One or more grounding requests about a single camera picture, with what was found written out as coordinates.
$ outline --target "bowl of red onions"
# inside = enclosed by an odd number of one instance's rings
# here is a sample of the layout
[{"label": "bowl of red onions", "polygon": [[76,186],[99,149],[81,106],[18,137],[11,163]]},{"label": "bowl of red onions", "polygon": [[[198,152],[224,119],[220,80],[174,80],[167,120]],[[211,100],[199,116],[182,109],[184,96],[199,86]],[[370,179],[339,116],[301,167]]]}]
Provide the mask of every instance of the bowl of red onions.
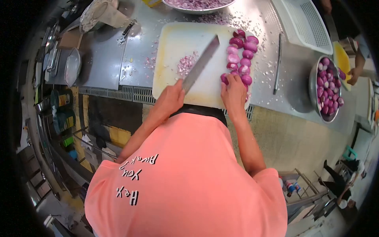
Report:
[{"label": "bowl of red onions", "polygon": [[309,74],[309,97],[325,123],[331,123],[343,106],[340,73],[328,56],[321,56]]},{"label": "bowl of red onions", "polygon": [[162,0],[164,4],[187,14],[215,13],[233,4],[236,0]]}]

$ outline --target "cardboard box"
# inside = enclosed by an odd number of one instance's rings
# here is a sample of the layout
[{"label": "cardboard box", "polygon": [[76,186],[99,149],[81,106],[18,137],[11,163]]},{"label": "cardboard box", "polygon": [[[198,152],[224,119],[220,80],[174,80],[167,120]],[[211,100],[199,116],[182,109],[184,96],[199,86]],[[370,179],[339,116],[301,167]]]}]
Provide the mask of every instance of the cardboard box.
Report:
[{"label": "cardboard box", "polygon": [[58,43],[59,49],[72,49],[80,47],[80,42],[83,38],[83,34],[79,32],[79,27],[64,32],[61,40]]}]

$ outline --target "diced onion pile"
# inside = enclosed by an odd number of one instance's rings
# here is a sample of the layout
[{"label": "diced onion pile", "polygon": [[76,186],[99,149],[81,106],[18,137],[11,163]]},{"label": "diced onion pile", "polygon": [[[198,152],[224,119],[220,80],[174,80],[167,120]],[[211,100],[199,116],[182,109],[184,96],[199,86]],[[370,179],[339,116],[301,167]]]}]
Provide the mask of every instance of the diced onion pile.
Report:
[{"label": "diced onion pile", "polygon": [[[325,57],[317,66],[317,101],[318,109],[324,115],[333,115],[337,109],[343,106],[344,101],[339,96],[341,81],[337,75],[333,75],[330,60]],[[346,75],[338,68],[339,77],[344,80]]]},{"label": "diced onion pile", "polygon": [[176,8],[205,10],[225,6],[232,1],[233,0],[166,0],[166,3]]}]

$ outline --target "bowl of chopped onions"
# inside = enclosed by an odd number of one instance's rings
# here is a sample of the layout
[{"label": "bowl of chopped onions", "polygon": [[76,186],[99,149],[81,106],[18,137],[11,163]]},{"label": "bowl of chopped onions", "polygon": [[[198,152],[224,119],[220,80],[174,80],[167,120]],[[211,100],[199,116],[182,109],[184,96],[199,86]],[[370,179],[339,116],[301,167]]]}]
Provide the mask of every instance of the bowl of chopped onions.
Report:
[{"label": "bowl of chopped onions", "polygon": [[233,4],[236,0],[162,0],[164,4],[187,14],[215,13]]}]

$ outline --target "green stool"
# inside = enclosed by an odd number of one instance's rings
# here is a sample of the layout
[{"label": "green stool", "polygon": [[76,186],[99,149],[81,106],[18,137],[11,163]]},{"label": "green stool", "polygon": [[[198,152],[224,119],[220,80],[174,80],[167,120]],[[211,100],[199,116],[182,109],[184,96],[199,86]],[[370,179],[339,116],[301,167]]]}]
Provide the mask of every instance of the green stool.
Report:
[{"label": "green stool", "polygon": [[345,153],[342,155],[345,160],[355,160],[357,158],[357,153],[348,145],[346,145]]}]

